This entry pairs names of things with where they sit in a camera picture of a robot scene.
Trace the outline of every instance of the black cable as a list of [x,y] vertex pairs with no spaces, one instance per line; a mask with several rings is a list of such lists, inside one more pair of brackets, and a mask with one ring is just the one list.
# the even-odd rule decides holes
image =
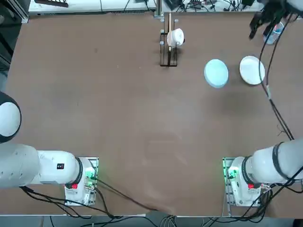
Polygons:
[[226,1],[227,3],[230,3],[228,9],[233,6],[233,9],[236,10],[235,6],[232,4],[232,0],[231,1],[227,1],[227,0],[223,0],[223,1]]
[[[83,217],[83,216],[81,216],[79,213],[77,213],[72,207],[70,207],[70,206],[67,206],[67,205],[65,205],[65,204],[63,204],[63,203],[60,203],[60,202],[54,202],[54,201],[52,201],[51,199],[48,199],[48,198],[46,198],[47,200],[43,200],[43,199],[40,199],[40,198],[37,198],[37,197],[35,197],[35,196],[33,196],[33,195],[31,195],[29,192],[27,192],[27,191],[25,191],[25,190],[23,190],[29,197],[31,197],[32,199],[34,199],[34,200],[37,200],[37,201],[43,201],[43,202],[48,202],[48,203],[52,203],[52,204],[54,204],[54,205],[56,205],[57,207],[59,207],[61,210],[63,210],[65,213],[67,213],[70,217],[72,217],[72,218],[82,218],[82,219],[91,219],[91,217]],[[72,215],[71,213],[69,213],[68,211],[66,211],[64,208],[62,208],[60,205],[62,205],[62,206],[64,206],[64,207],[67,207],[67,208],[69,208],[69,209],[71,209],[77,216],[74,216],[74,215]]]
[[123,10],[123,11],[125,11],[125,9],[126,9],[127,5],[129,4],[129,1],[130,1],[130,0],[128,0],[128,1],[127,1],[127,4],[125,5],[125,7],[124,7],[124,10]]
[[280,112],[278,111],[274,101],[272,99],[270,99],[269,101],[270,101],[270,104],[272,105],[273,109],[276,111],[276,114],[281,119],[281,122],[284,124],[284,127],[283,127],[283,125],[281,125],[281,126],[282,126],[284,132],[287,134],[289,140],[294,140],[294,136],[292,135],[292,133],[291,133],[290,129],[288,128],[286,122],[284,121],[283,117],[281,116]]
[[145,208],[145,209],[152,210],[152,211],[158,211],[157,209],[150,208],[150,207],[145,206],[144,204],[142,204],[142,203],[140,203],[140,202],[138,202],[138,201],[132,199],[131,197],[129,197],[129,196],[123,194],[122,192],[118,191],[117,189],[113,188],[112,186],[110,186],[110,185],[107,184],[106,182],[101,181],[101,180],[99,180],[99,179],[96,178],[96,177],[91,177],[91,179],[92,179],[92,180],[97,180],[98,182],[104,184],[106,187],[110,188],[111,190],[115,191],[115,192],[118,193],[119,195],[121,195],[121,196],[123,196],[124,198],[126,198],[126,199],[132,201],[133,203],[137,204],[137,205],[140,206],[140,207],[143,207],[143,208]]
[[293,137],[292,133],[290,132],[290,130],[289,130],[289,128],[288,128],[286,122],[284,121],[284,119],[283,119],[283,117],[281,116],[280,112],[278,111],[276,105],[274,104],[274,102],[273,102],[273,100],[272,100],[270,94],[268,93],[269,91],[268,91],[267,88],[265,87],[264,82],[262,81],[262,77],[261,77],[261,59],[262,59],[262,54],[263,54],[263,51],[264,51],[264,49],[265,49],[265,45],[266,45],[266,43],[267,43],[267,41],[268,41],[268,39],[269,39],[269,37],[270,37],[270,35],[271,35],[273,29],[274,29],[274,27],[272,26],[272,28],[270,29],[270,31],[269,31],[269,33],[268,33],[268,35],[267,35],[267,37],[266,37],[266,40],[265,40],[265,42],[264,42],[264,44],[263,44],[263,46],[262,46],[262,50],[261,50],[261,53],[260,53],[260,56],[259,56],[259,64],[258,64],[259,78],[260,78],[260,81],[261,81],[262,88],[263,88],[263,90],[264,90],[266,96],[269,98],[269,102],[270,102],[270,104],[271,104],[271,106],[272,106],[272,109],[273,109],[273,111],[274,111],[274,113],[275,113],[275,115],[276,115],[276,117],[277,117],[277,119],[278,119],[278,121],[279,121],[281,127],[283,128],[283,130],[284,130],[284,132],[286,133],[286,135],[288,136],[288,138],[289,138],[290,140],[293,140],[294,137]]
[[267,74],[266,74],[266,85],[267,85],[267,86],[268,86],[268,84],[269,84],[268,79],[269,79],[270,66],[271,66],[271,63],[272,63],[272,61],[273,61],[273,58],[274,58],[274,55],[275,55],[275,52],[276,52],[276,47],[277,47],[277,45],[278,45],[278,42],[280,41],[280,38],[281,38],[283,32],[285,31],[287,25],[289,24],[290,18],[292,17],[292,15],[293,15],[293,14],[290,14],[290,16],[289,16],[289,18],[288,18],[288,20],[287,20],[285,26],[283,27],[283,29],[282,29],[282,31],[281,31],[281,34],[278,36],[278,38],[277,38],[277,40],[276,40],[276,43],[275,43],[275,47],[274,47],[274,49],[273,49],[273,53],[271,54],[271,58],[270,58],[270,61],[269,61],[268,70],[267,70]]
[[95,207],[91,207],[91,206],[82,204],[82,203],[77,202],[77,201],[72,201],[72,200],[67,200],[67,199],[59,199],[59,198],[55,198],[55,197],[48,196],[48,195],[45,195],[45,194],[37,193],[37,192],[35,192],[34,190],[32,190],[32,189],[30,189],[30,188],[28,188],[28,187],[26,187],[26,186],[23,186],[23,187],[21,187],[21,188],[22,188],[23,190],[26,190],[28,193],[31,193],[31,194],[34,194],[34,195],[38,195],[38,196],[41,196],[41,197],[44,197],[44,198],[47,198],[47,199],[58,200],[58,201],[63,201],[63,202],[72,202],[72,203],[76,203],[76,204],[79,204],[79,205],[81,205],[81,206],[83,206],[83,207],[87,207],[87,208],[92,209],[92,210],[98,210],[98,211],[100,211],[100,212],[106,214],[106,212],[105,212],[104,210],[101,210],[101,209],[95,208]]
[[144,0],[145,1],[145,5],[146,5],[146,8],[148,11],[150,11],[150,8],[148,8],[148,5],[147,5],[147,0]]
[[242,6],[242,9],[241,9],[241,12],[247,7],[247,5],[243,5]]
[[101,225],[100,227],[104,227],[104,226],[106,226],[106,225],[110,224],[112,221],[113,221],[113,219],[111,219],[109,222],[107,222],[107,223],[105,223],[105,224]]
[[202,6],[202,8],[205,8],[207,10],[207,12],[209,12],[209,10],[205,6]]
[[210,3],[212,4],[211,8],[213,8],[213,9],[214,9],[214,11],[216,12],[216,9],[215,9],[215,6],[214,6],[214,4],[213,4],[212,0],[209,0],[209,1],[210,1]]
[[[127,220],[127,219],[131,219],[131,218],[143,218],[143,219],[146,219],[148,220],[154,227],[158,227],[155,223],[153,223],[149,218],[147,217],[139,217],[139,216],[132,216],[132,217],[127,217],[127,218],[124,218],[124,219],[120,219],[120,220],[117,220],[117,221],[108,221],[108,222],[97,222],[97,223],[94,223],[94,225],[103,225],[103,224],[112,224],[112,223],[117,223],[117,222],[121,222],[121,221],[124,221],[124,220]],[[82,225],[80,227],[86,227],[86,226],[91,226],[91,224],[85,224],[85,225]]]
[[96,192],[100,195],[100,197],[101,197],[101,199],[102,199],[103,206],[104,206],[105,212],[106,212],[106,214],[108,215],[108,217],[111,218],[111,219],[119,219],[119,218],[122,218],[122,216],[117,216],[117,217],[115,217],[113,214],[111,214],[111,213],[108,211],[103,194],[101,193],[101,191],[100,191],[98,188],[95,188],[95,190],[96,190]]
[[55,227],[55,226],[53,225],[52,216],[49,216],[49,219],[51,220],[52,227]]
[[219,218],[213,220],[213,222],[212,222],[208,227],[212,226],[218,219],[219,219]]
[[176,13],[178,12],[178,10],[181,8],[181,6],[183,5],[185,0],[182,1],[182,3],[179,5],[179,8],[176,10]]

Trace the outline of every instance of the dark floor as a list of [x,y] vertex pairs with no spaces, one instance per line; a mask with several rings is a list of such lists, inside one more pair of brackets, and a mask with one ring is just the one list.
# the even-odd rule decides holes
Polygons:
[[[162,218],[165,215],[160,212],[153,212],[148,214],[147,217],[153,221],[158,227]],[[82,220],[79,218],[70,218],[63,216],[53,216],[54,227],[80,227],[85,224],[92,224],[97,222],[109,221],[109,218],[104,216],[93,217],[89,220]],[[49,216],[6,216],[0,217],[1,227],[52,227]],[[200,227],[203,223],[203,218],[177,218],[176,224],[178,227]],[[215,223],[212,227],[291,227],[293,223],[292,219],[278,219],[278,218],[264,218],[258,224],[251,222],[233,222],[228,224]],[[131,218],[129,220],[121,221],[119,223],[110,224],[111,227],[152,227],[153,225],[143,218]]]

